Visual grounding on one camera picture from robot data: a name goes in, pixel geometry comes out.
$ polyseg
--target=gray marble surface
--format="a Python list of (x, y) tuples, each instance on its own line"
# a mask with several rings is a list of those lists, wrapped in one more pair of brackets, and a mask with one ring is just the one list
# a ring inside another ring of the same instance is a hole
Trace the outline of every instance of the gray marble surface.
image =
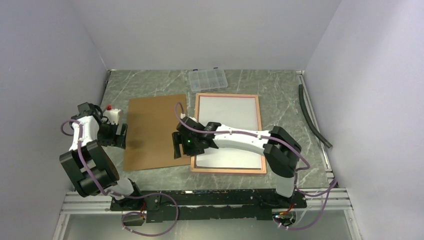
[[(302, 146), (301, 153), (311, 165), (310, 169), (299, 172), (299, 186), (328, 187), (321, 149), (299, 106), (296, 72), (225, 70), (225, 75), (228, 87), (208, 92), (258, 95), (262, 129), (271, 130), (274, 125), (283, 127)], [(188, 70), (118, 70), (110, 75), (101, 107), (112, 104), (126, 113), (132, 98), (174, 94), (186, 94), (188, 114), (193, 116), (196, 94), (190, 90)], [(122, 121), (127, 121), (126, 114)], [(135, 181), (141, 190), (250, 189), (275, 188), (276, 185), (276, 175), (268, 165), (264, 175), (194, 173), (189, 165), (125, 172), (124, 150), (106, 147), (105, 151), (119, 175)]]

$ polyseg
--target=black foam tube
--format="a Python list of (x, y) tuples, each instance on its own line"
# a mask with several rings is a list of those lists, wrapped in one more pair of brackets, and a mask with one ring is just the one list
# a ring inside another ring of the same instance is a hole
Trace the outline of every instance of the black foam tube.
[(299, 104), (309, 129), (327, 148), (331, 148), (333, 145), (323, 135), (321, 135), (317, 128), (315, 128), (314, 123), (309, 116), (304, 98), (304, 86), (302, 84), (299, 84)]

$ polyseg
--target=white wall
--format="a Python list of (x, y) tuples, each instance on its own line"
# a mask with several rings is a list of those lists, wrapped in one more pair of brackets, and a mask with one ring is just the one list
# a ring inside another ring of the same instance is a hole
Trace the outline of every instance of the white wall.
[(0, 239), (52, 239), (71, 186), (59, 126), (99, 103), (106, 75), (70, 1), (1, 1)]
[(306, 85), (365, 239), (424, 239), (424, 2), (343, 0)]
[(108, 69), (304, 70), (340, 0), (73, 0)]

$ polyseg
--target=brown cardboard sheet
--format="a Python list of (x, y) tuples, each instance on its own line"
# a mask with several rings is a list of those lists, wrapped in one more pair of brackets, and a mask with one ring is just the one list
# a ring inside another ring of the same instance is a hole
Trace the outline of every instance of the brown cardboard sheet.
[(178, 124), (174, 114), (177, 102), (181, 102), (184, 109), (187, 109), (185, 94), (129, 100), (124, 171), (190, 164), (190, 157), (186, 155), (174, 159), (172, 133)]

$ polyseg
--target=plastic compartment box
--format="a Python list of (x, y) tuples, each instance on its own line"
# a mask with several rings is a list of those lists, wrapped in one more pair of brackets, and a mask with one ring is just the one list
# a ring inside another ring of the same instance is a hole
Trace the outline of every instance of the plastic compartment box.
[(193, 70), (188, 73), (188, 80), (192, 92), (228, 87), (225, 72), (222, 69)]

